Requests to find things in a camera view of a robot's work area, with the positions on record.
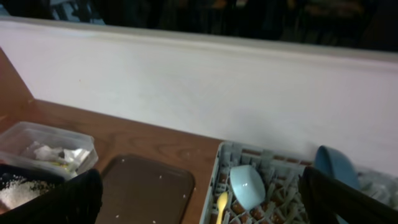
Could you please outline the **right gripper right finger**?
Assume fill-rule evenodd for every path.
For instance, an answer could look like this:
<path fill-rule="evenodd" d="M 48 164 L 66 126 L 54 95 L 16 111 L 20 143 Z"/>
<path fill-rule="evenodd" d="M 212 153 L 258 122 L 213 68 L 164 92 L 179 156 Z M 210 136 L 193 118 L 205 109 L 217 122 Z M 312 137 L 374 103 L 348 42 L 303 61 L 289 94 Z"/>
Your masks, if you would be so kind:
<path fill-rule="evenodd" d="M 306 167 L 298 190 L 310 223 L 397 223 L 397 211 L 350 186 Z"/>

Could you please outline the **white tissue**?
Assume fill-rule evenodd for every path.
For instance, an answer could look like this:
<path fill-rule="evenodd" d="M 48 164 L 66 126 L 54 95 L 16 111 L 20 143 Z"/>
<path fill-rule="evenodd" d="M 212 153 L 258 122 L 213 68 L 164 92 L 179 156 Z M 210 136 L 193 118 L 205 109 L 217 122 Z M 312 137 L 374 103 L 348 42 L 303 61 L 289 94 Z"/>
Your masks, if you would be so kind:
<path fill-rule="evenodd" d="M 21 152 L 21 156 L 37 161 L 64 162 L 64 153 L 61 147 L 52 148 L 46 144 L 34 141 Z"/>
<path fill-rule="evenodd" d="M 82 148 L 74 150 L 64 149 L 63 153 L 64 153 L 64 160 L 67 164 L 72 164 L 72 163 L 81 164 L 90 154 L 88 150 Z"/>

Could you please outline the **dark blue plate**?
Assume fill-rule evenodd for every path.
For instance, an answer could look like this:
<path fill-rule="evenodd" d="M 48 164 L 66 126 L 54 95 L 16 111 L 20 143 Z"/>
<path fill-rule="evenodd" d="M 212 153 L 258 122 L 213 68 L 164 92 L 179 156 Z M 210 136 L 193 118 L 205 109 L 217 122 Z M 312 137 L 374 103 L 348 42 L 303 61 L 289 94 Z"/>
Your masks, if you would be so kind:
<path fill-rule="evenodd" d="M 320 146 L 315 168 L 308 174 L 312 223 L 350 223 L 359 220 L 362 211 L 359 180 L 352 162 L 342 152 Z"/>

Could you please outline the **clear plastic waste bin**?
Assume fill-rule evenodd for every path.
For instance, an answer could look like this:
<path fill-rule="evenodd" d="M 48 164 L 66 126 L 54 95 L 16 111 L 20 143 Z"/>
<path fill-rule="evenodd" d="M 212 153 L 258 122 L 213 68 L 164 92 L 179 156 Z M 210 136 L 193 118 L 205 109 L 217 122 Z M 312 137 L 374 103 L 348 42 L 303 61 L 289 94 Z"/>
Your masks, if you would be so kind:
<path fill-rule="evenodd" d="M 21 121 L 1 133 L 1 160 L 69 180 L 93 168 L 98 155 L 92 136 Z"/>

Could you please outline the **grey dishwasher rack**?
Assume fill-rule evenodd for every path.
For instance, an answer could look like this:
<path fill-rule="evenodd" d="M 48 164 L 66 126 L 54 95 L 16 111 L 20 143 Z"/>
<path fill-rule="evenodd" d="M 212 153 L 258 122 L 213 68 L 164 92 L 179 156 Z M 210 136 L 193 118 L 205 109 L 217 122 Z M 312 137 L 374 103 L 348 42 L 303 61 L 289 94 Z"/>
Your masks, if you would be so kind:
<path fill-rule="evenodd" d="M 266 190 L 265 200 L 251 210 L 239 204 L 229 178 L 231 168 L 243 165 L 257 170 Z M 315 158 L 306 160 L 295 154 L 222 142 L 200 221 L 216 223 L 217 199 L 221 193 L 228 192 L 221 223 L 310 223 L 299 193 L 299 177 L 306 167 L 315 168 Z M 359 180 L 358 191 L 397 211 L 397 179 L 370 169 L 354 168 Z"/>

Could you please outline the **pale yellow plastic spoon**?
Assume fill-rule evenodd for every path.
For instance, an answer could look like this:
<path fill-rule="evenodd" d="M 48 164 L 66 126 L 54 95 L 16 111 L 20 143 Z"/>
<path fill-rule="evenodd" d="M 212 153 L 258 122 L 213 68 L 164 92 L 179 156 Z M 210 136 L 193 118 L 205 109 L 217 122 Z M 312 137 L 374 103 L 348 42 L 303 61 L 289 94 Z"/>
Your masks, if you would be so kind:
<path fill-rule="evenodd" d="M 216 219 L 216 224 L 221 224 L 223 219 L 223 212 L 228 203 L 228 192 L 223 192 L 217 199 L 217 209 L 218 209 L 218 216 Z"/>

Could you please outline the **light blue bowl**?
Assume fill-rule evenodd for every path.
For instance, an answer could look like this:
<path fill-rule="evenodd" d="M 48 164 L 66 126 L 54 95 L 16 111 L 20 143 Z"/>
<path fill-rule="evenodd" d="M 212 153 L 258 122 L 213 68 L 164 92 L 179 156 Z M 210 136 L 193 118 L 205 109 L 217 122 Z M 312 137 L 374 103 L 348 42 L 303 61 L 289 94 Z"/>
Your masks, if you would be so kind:
<path fill-rule="evenodd" d="M 253 166 L 231 168 L 229 172 L 232 191 L 245 210 L 251 210 L 266 198 L 266 190 L 260 174 Z"/>

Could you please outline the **black rectangular tray bin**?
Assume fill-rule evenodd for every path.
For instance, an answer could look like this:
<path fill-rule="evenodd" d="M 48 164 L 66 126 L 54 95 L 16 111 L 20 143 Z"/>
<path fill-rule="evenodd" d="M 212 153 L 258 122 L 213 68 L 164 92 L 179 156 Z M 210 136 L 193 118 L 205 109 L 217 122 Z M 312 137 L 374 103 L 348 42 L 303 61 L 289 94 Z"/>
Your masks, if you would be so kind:
<path fill-rule="evenodd" d="M 64 182 L 63 177 L 46 171 L 1 164 L 1 215 Z"/>

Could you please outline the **dark brown serving tray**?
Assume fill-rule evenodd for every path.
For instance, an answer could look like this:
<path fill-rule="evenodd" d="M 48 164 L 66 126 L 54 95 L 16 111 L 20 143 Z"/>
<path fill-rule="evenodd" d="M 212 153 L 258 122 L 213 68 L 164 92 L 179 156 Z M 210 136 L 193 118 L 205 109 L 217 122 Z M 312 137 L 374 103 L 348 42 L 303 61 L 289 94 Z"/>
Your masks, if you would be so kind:
<path fill-rule="evenodd" d="M 100 224 L 180 223 L 192 194 L 192 174 L 139 156 L 119 155 L 102 171 Z"/>

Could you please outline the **heap of rice grains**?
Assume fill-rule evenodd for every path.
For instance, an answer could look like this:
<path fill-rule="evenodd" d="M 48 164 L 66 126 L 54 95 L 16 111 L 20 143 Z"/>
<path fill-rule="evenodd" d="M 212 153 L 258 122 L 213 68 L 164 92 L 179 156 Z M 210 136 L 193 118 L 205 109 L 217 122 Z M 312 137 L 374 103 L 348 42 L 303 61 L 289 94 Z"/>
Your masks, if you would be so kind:
<path fill-rule="evenodd" d="M 43 180 L 27 180 L 23 177 L 6 182 L 1 190 L 1 203 L 9 210 L 15 209 L 47 193 L 55 186 Z"/>

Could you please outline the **yellow green snack wrapper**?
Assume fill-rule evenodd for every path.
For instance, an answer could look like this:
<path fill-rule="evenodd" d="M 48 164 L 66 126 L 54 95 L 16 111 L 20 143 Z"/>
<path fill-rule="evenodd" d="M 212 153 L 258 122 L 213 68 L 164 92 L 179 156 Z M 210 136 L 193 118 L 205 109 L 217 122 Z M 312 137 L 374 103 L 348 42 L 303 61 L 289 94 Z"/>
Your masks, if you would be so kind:
<path fill-rule="evenodd" d="M 47 161 L 48 164 L 51 164 L 53 166 L 61 167 L 62 169 L 65 169 L 68 172 L 72 171 L 72 165 L 68 163 L 61 163 L 61 162 L 54 162 L 54 161 Z"/>

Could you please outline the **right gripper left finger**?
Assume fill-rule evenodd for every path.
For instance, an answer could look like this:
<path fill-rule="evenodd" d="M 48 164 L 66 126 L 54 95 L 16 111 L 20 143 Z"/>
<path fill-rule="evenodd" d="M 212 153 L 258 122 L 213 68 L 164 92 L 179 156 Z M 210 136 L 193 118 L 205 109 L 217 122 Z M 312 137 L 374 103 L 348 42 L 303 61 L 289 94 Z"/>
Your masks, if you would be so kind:
<path fill-rule="evenodd" d="M 55 187 L 1 215 L 1 223 L 94 223 L 102 206 L 103 183 L 100 173 L 90 169 L 70 180 L 42 170 L 2 168 L 1 189 L 17 176 L 38 180 Z"/>

